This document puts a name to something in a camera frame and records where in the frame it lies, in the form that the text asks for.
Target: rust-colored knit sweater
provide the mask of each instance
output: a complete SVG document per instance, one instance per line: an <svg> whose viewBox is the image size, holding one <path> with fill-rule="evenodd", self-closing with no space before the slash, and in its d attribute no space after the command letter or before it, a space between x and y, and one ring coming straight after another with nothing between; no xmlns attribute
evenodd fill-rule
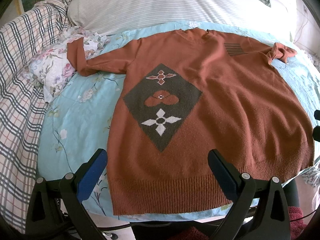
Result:
<svg viewBox="0 0 320 240"><path fill-rule="evenodd" d="M309 117L270 65L295 54L198 28L133 40L88 61L82 39L69 43L68 59L81 75L126 74L107 146L114 215L228 203L207 163L214 148L255 179L284 182L311 166Z"/></svg>

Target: red fuzzy fabric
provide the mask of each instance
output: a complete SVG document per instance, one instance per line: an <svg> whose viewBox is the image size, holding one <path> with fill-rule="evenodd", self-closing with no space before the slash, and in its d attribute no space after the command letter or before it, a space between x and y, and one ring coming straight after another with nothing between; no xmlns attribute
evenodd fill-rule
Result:
<svg viewBox="0 0 320 240"><path fill-rule="evenodd" d="M201 233L195 227L184 230L180 234L170 237L168 240L208 240L205 234Z"/></svg>
<svg viewBox="0 0 320 240"><path fill-rule="evenodd" d="M295 220L303 217L301 208L288 207L290 220ZM307 225L303 223L303 219L290 223L291 240L296 239Z"/></svg>

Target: plaid fabric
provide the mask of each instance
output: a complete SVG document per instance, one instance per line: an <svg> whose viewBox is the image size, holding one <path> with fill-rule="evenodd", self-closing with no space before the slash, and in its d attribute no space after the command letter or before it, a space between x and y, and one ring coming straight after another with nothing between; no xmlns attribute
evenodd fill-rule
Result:
<svg viewBox="0 0 320 240"><path fill-rule="evenodd" d="M23 67L70 27L71 0L45 0L0 29L0 213L24 232L36 177L38 140L47 104Z"/></svg>

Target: light blue floral sheet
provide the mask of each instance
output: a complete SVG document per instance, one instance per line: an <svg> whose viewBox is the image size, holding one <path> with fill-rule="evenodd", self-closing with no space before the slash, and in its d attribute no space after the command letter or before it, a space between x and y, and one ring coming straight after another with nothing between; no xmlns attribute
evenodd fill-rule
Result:
<svg viewBox="0 0 320 240"><path fill-rule="evenodd" d="M296 93L313 126L317 125L313 113L316 109L320 109L319 72L294 44L285 40L277 40L271 34L229 25L183 20L110 36L111 42L106 45L102 53L123 47L133 39L195 27L249 36L270 46L279 41L296 49L298 55L289 58L287 64L277 59L272 64ZM82 163L90 159L98 148L106 149L110 122L122 91L124 78L125 75L100 72L89 77L76 74L70 80L63 92L51 103L44 119L38 153L38 173L40 176L45 177L46 180L60 179L68 172L75 172ZM316 142L315 162L318 160L319 143ZM226 205L207 211L183 214L114 216L105 171L90 198L84 201L83 205L89 212L125 221L198 220L225 215L231 206Z"/></svg>

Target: floral pillow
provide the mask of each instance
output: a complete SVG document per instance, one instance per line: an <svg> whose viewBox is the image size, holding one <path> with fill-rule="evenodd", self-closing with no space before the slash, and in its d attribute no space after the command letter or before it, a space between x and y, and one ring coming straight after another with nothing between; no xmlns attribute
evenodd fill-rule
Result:
<svg viewBox="0 0 320 240"><path fill-rule="evenodd" d="M75 69L67 59L67 43L82 37L86 59L98 56L110 42L107 36L72 27L60 34L56 44L38 51L25 67L24 77L35 86L43 86L46 102L51 102L73 76Z"/></svg>

